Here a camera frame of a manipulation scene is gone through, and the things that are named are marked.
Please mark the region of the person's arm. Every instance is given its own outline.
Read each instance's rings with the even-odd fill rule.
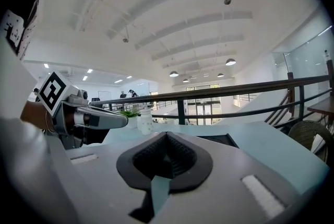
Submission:
[[[27,101],[21,114],[21,120],[29,122],[40,129],[50,129],[51,132],[54,132],[51,115],[47,112],[42,102]]]

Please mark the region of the table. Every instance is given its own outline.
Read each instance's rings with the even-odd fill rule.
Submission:
[[[328,116],[328,126],[332,126],[334,121],[334,97],[330,96],[321,102],[313,104],[307,110]]]
[[[321,184],[329,167],[299,143],[265,122],[238,125],[153,124],[154,132],[179,132],[190,136],[214,136],[229,133],[240,149],[267,165],[300,193]],[[143,134],[127,127],[111,129],[103,144],[137,139]]]

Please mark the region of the potted plant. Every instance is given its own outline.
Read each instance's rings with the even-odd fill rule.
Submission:
[[[125,115],[128,118],[127,128],[136,128],[137,127],[137,116],[139,110],[137,108],[132,108],[131,111],[121,111],[120,114]]]

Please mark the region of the green plant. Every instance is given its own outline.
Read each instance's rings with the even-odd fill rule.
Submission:
[[[132,118],[138,116],[139,110],[132,108],[131,111],[121,111],[120,114],[125,115],[127,118]]]

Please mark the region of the wicker chair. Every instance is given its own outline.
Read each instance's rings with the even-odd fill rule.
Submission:
[[[291,128],[289,137],[303,145],[306,149],[311,150],[316,134],[322,137],[325,141],[325,145],[319,152],[316,153],[316,156],[318,156],[328,166],[332,167],[334,157],[334,139],[329,130],[323,125],[309,120],[301,121]]]

